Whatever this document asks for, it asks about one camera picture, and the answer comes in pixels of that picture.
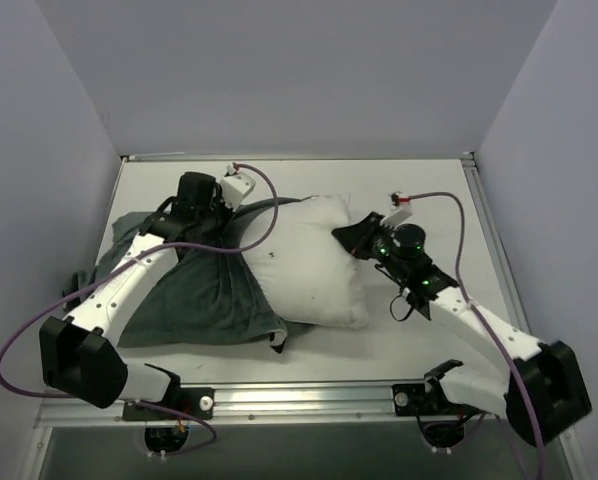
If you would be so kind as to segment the white pillow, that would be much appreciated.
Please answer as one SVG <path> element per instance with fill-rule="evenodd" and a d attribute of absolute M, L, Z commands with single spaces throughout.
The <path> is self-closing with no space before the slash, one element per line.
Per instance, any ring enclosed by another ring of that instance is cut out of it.
<path fill-rule="evenodd" d="M 240 245 L 262 243 L 243 253 L 273 312 L 282 319 L 325 327 L 361 329 L 369 321 L 359 263 L 332 235 L 351 224 L 349 198 L 318 195 L 256 215 Z"/>

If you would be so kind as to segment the dark green pillowcase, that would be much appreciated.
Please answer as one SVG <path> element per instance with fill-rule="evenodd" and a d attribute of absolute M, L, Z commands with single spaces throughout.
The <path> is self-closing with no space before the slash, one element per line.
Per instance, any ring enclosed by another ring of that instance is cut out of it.
<path fill-rule="evenodd" d="M 273 199 L 240 207 L 223 235 L 203 244 L 237 248 L 245 229 L 263 213 L 272 213 Z M 73 273 L 62 295 L 74 293 L 107 276 L 128 250 L 138 227 L 151 212 L 129 212 L 113 223 L 113 245 L 99 263 Z M 266 300 L 243 255 L 187 250 L 185 256 L 146 296 L 126 325 L 120 348 L 147 348 L 169 344 L 236 345 L 268 340 L 278 334 L 286 340 L 312 330 L 313 325 L 290 321 L 276 314 Z"/>

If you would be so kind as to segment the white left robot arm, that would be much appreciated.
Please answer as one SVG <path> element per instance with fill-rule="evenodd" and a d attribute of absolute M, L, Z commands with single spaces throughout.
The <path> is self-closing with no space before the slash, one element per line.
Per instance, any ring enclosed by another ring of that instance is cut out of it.
<path fill-rule="evenodd" d="M 254 187 L 254 180 L 235 167 L 221 178 L 183 174 L 176 195 L 140 224 L 110 276 L 64 318 L 49 317 L 41 325 L 45 384 L 98 408 L 117 400 L 144 401 L 156 418 L 173 417 L 181 405 L 179 376 L 154 365 L 126 363 L 118 342 L 187 244 L 222 231 Z"/>

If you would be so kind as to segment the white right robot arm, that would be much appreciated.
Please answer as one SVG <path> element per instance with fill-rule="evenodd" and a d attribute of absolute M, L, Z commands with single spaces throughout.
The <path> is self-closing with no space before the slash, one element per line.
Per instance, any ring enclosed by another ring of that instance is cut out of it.
<path fill-rule="evenodd" d="M 470 300 L 457 279 L 424 249 L 414 224 L 390 228 L 372 212 L 336 228 L 333 237 L 358 260 L 374 260 L 399 287 L 411 309 L 470 346 L 494 369 L 492 376 L 450 359 L 429 371 L 423 400 L 434 412 L 466 405 L 504 417 L 527 444 L 548 443 L 588 416 L 592 403 L 574 351 L 548 344 Z"/>

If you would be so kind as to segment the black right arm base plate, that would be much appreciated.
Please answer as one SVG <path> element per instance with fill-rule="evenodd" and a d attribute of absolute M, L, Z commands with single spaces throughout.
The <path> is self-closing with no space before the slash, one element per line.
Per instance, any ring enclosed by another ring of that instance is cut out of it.
<path fill-rule="evenodd" d="M 456 416 L 479 413 L 475 407 L 454 404 L 443 393 L 427 389 L 424 382 L 397 383 L 391 386 L 393 408 L 397 416 Z"/>

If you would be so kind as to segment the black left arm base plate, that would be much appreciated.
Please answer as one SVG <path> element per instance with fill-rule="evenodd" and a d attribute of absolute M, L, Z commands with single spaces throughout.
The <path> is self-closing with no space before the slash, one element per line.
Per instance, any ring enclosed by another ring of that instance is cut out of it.
<path fill-rule="evenodd" d="M 213 417 L 214 400 L 215 390 L 211 387 L 182 387 L 178 393 L 170 395 L 159 405 L 197 419 L 209 420 Z M 128 422 L 156 422 L 175 419 L 177 419 L 175 414 L 130 403 L 124 404 L 122 412 L 122 420 Z"/>

